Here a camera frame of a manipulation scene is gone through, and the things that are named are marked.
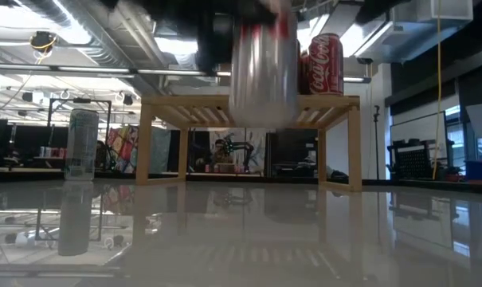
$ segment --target small wooden stand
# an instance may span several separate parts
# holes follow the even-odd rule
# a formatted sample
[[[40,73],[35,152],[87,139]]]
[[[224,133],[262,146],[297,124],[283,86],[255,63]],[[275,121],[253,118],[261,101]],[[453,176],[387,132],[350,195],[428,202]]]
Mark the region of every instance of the small wooden stand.
[[[189,128],[238,127],[229,113],[229,96],[158,96],[143,98],[139,125],[136,184],[176,183],[186,180]],[[319,184],[344,191],[361,191],[361,119],[358,96],[299,95],[300,116],[289,128],[318,130]],[[152,116],[180,128],[178,177],[148,179]],[[329,183],[326,175],[326,134],[348,120],[349,184]]]

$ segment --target coca-cola can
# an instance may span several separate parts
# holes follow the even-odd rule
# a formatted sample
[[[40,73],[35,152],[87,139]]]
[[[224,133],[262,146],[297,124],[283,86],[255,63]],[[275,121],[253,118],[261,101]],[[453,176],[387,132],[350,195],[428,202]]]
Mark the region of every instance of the coca-cola can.
[[[290,0],[264,0],[274,25],[237,26],[229,111],[236,124],[284,128],[298,114],[297,20]]]
[[[324,33],[308,49],[308,79],[312,94],[343,95],[343,47],[339,36]]]

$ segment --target silver can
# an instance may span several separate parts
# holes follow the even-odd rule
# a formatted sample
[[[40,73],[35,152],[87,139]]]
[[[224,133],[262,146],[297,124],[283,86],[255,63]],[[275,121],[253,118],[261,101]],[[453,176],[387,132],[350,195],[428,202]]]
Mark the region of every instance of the silver can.
[[[58,255],[76,256],[88,251],[93,182],[66,181],[58,230]]]
[[[75,108],[69,121],[65,179],[94,179],[99,114]]]
[[[289,0],[263,3],[278,17],[236,27],[229,110],[241,126],[284,128],[298,116],[297,21]]]

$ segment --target glossy floor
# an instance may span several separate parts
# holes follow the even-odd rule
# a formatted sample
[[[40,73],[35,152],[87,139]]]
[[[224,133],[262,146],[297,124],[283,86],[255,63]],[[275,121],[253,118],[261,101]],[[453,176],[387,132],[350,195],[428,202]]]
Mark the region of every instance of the glossy floor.
[[[482,286],[482,195],[0,184],[0,286]]]

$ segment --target ductwork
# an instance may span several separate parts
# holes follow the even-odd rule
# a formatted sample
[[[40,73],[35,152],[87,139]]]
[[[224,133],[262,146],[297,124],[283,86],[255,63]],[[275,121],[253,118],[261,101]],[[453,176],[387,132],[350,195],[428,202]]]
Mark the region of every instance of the ductwork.
[[[80,25],[87,27],[87,32],[92,36],[89,44],[94,46],[94,48],[84,48],[80,49],[80,51],[98,65],[126,67],[131,64],[127,56],[122,54],[120,48],[116,46],[115,42],[102,31],[100,24],[83,8],[80,0],[60,0],[59,2],[58,0],[15,1],[34,13],[57,23],[63,29],[71,29],[74,20]],[[112,47],[117,47],[120,51],[115,51]]]
[[[132,67],[131,60],[117,43],[104,31],[102,25],[89,13],[82,0],[14,0],[18,5],[48,18],[63,29],[80,25],[91,36],[91,41],[80,51],[98,65],[108,67]],[[141,76],[126,79],[130,85],[142,94],[155,94],[158,91],[158,78],[146,81]]]

